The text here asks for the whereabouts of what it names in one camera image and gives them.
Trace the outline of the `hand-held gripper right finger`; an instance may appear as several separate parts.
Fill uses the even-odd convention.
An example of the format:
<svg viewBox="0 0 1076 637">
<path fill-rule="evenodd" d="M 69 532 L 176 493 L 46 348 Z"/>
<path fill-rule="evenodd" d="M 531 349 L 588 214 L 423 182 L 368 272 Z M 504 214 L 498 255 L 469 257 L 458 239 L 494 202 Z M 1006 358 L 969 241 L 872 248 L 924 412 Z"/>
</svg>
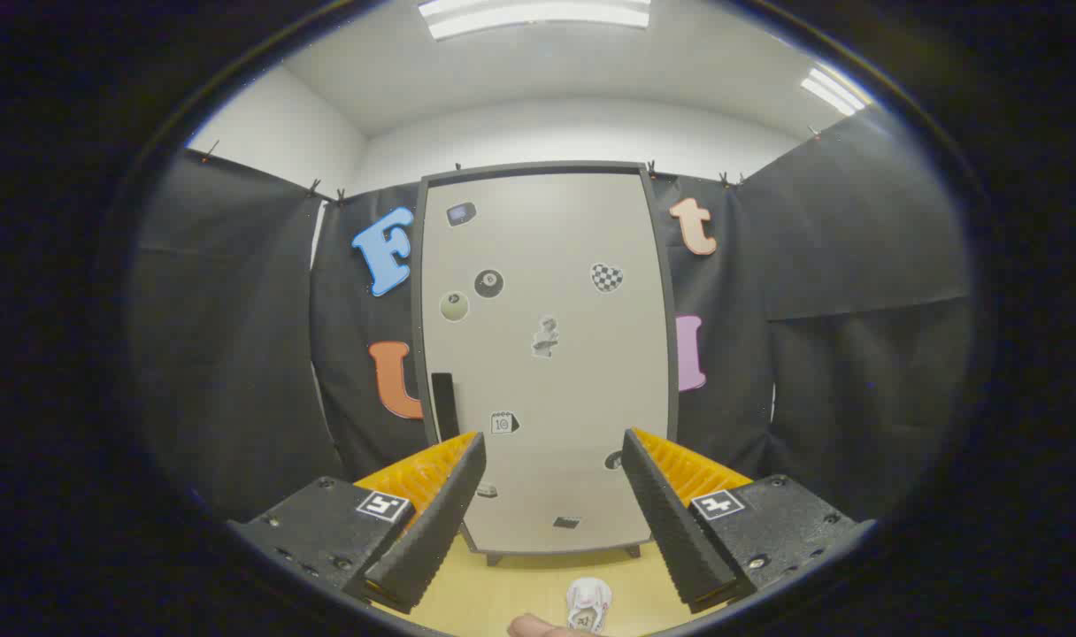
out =
<svg viewBox="0 0 1076 637">
<path fill-rule="evenodd" d="M 692 612 L 780 588 L 873 530 L 787 475 L 760 479 L 631 428 L 622 467 Z"/>
</svg>

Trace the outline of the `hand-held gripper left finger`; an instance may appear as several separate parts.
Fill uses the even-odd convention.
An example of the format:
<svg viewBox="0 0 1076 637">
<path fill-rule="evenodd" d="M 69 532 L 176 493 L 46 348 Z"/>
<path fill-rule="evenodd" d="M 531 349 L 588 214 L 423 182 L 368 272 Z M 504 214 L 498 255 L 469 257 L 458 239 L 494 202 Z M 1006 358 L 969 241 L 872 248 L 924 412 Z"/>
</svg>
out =
<svg viewBox="0 0 1076 637">
<path fill-rule="evenodd" d="M 231 529 L 335 595 L 409 612 L 440 571 L 487 464 L 469 431 L 357 481 L 320 476 Z"/>
</svg>

